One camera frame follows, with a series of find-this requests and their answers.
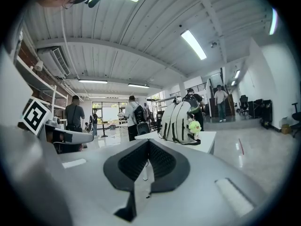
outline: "man in white shirt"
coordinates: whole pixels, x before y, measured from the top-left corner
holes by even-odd
[[[217,92],[214,95],[215,106],[218,108],[218,114],[220,117],[220,122],[226,121],[226,108],[225,108],[225,99],[227,99],[228,94],[222,90],[221,85],[217,86]]]
[[[134,96],[130,96],[129,103],[126,106],[126,112],[124,116],[128,119],[128,137],[130,141],[134,141],[135,137],[138,135],[137,125],[134,119],[134,111],[139,106],[139,104],[135,101]]]

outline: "ceiling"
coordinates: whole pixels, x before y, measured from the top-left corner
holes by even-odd
[[[61,8],[32,5],[25,24],[35,48],[62,47],[71,71],[67,79],[78,75],[109,81],[67,81],[79,95],[144,96],[248,56],[250,37],[263,33],[271,16],[262,0],[101,0],[94,8],[78,4],[63,9],[72,61],[63,40]],[[207,59],[200,60],[181,37],[187,29]],[[213,41],[217,46],[211,48]]]

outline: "man in gray shirt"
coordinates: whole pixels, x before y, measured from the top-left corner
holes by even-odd
[[[67,129],[82,132],[80,118],[84,120],[85,113],[79,105],[78,96],[72,97],[72,104],[66,107],[65,116],[67,118]]]

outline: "jeans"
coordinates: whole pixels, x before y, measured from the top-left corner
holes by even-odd
[[[226,104],[225,102],[221,102],[220,104],[217,104],[217,108],[218,108],[218,114],[220,117],[220,120],[223,120],[226,118]]]
[[[97,124],[93,124],[93,136],[97,136]]]

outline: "wall-mounted air conditioner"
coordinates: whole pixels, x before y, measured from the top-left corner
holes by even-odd
[[[70,74],[59,47],[39,49],[38,56],[53,76],[65,79]]]

